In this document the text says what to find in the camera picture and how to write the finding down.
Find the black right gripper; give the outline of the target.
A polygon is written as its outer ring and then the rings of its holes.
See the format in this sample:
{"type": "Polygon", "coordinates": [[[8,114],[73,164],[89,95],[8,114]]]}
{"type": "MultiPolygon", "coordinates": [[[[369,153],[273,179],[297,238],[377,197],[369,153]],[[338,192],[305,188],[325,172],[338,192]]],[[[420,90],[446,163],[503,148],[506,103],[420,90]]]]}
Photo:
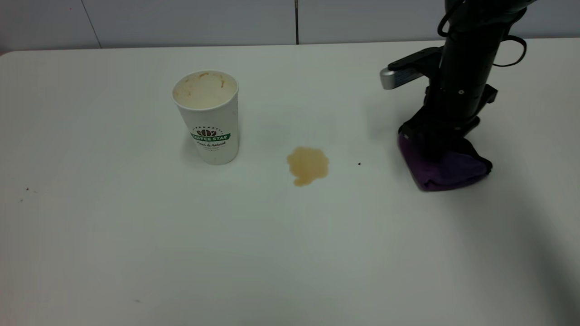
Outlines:
{"type": "Polygon", "coordinates": [[[419,147],[422,154],[444,154],[451,151],[466,134],[480,124],[483,107],[495,101],[498,91],[486,84],[480,95],[464,90],[448,94],[439,87],[428,86],[423,106],[400,127],[400,134],[419,147]]]}

